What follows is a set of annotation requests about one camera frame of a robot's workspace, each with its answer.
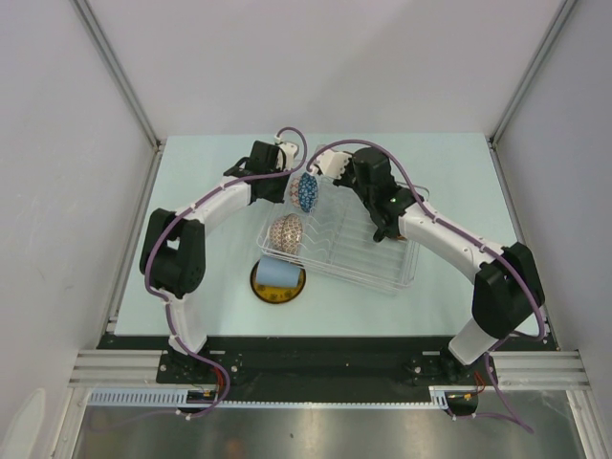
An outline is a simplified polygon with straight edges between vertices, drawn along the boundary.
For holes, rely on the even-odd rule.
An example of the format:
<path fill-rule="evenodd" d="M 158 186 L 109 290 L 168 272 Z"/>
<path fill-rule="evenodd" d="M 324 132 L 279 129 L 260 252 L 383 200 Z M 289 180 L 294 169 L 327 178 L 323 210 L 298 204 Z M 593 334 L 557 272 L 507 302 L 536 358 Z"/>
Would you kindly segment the blue patterned bowl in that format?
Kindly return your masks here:
<path fill-rule="evenodd" d="M 290 182 L 289 196 L 296 208 L 306 213 L 311 212 L 318 198 L 317 179 L 309 173 L 294 177 Z"/>

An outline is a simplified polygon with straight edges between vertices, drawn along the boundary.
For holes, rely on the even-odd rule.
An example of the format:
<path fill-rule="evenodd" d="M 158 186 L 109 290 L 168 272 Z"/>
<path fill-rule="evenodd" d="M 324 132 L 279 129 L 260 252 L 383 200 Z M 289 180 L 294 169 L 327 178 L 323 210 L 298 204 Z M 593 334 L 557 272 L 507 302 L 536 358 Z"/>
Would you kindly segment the white wire dish rack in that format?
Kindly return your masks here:
<path fill-rule="evenodd" d="M 289 196 L 290 182 L 303 173 L 292 176 L 284 202 L 268 211 L 257 237 L 262 253 L 383 292 L 409 287 L 417 270 L 420 246 L 406 239 L 375 242 L 377 228 L 359 197 L 347 187 L 335 186 L 327 177 L 316 177 L 318 198 L 312 211 L 296 208 Z M 273 221 L 290 213 L 297 214 L 303 226 L 297 255 L 273 250 L 268 237 Z"/>

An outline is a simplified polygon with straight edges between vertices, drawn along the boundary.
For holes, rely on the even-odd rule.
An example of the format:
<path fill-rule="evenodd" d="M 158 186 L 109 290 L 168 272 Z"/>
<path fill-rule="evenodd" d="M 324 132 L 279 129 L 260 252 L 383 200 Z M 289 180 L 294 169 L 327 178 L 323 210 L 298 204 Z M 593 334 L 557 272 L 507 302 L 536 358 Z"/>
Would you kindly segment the brown patterned bowl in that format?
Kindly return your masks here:
<path fill-rule="evenodd" d="M 268 228 L 272 249 L 290 255 L 297 255 L 302 235 L 302 222 L 295 213 L 278 217 Z"/>

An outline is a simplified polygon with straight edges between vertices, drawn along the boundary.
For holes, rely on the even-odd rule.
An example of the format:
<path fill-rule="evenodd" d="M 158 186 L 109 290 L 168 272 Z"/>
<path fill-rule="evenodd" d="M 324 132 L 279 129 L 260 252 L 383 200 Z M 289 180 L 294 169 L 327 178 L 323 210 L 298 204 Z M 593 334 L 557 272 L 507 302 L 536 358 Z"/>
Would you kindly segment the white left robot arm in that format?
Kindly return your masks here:
<path fill-rule="evenodd" d="M 177 210 L 155 209 L 149 216 L 140 272 L 144 287 L 164 306 L 169 344 L 182 353 L 178 370 L 189 381 L 204 380 L 210 357 L 200 352 L 207 333 L 186 305 L 188 295 L 202 283 L 207 267 L 206 240 L 235 212 L 258 200 L 283 201 L 289 178 L 301 166 L 299 147 L 279 137 L 255 141 L 251 153 L 223 173 L 213 190 Z"/>

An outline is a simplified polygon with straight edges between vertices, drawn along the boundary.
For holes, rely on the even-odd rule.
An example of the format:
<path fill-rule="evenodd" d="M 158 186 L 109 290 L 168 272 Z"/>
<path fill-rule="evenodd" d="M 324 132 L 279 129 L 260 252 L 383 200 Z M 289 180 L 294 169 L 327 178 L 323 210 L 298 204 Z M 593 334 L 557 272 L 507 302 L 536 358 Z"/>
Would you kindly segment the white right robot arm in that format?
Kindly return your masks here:
<path fill-rule="evenodd" d="M 335 186 L 352 189 L 385 238 L 414 241 L 455 267 L 473 286 L 471 318 L 449 342 L 441 359 L 443 376 L 464 383 L 475 361 L 505 339 L 529 316 L 541 322 L 545 294 L 532 251 L 520 242 L 495 244 L 436 211 L 408 184 L 399 185 L 392 160 L 379 148 L 365 145 L 353 152 L 328 150 L 318 162 L 320 174 Z"/>

